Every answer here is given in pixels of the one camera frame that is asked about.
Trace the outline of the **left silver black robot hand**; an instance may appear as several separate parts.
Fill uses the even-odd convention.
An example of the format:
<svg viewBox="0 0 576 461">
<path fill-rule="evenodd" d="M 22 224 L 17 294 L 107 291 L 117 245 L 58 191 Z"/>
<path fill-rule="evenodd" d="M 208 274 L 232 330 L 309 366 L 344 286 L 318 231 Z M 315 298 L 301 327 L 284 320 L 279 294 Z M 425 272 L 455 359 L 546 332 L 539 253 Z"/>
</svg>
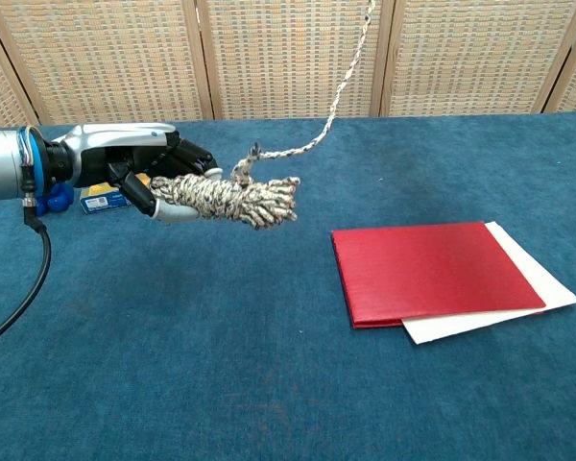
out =
<svg viewBox="0 0 576 461">
<path fill-rule="evenodd" d="M 206 149 L 181 137 L 166 123 L 80 124 L 46 143 L 61 169 L 57 178 L 75 188 L 106 182 L 118 188 L 142 214 L 165 223 L 190 222 L 202 214 L 171 205 L 138 178 L 169 180 L 192 175 L 218 180 L 222 169 Z"/>
</svg>

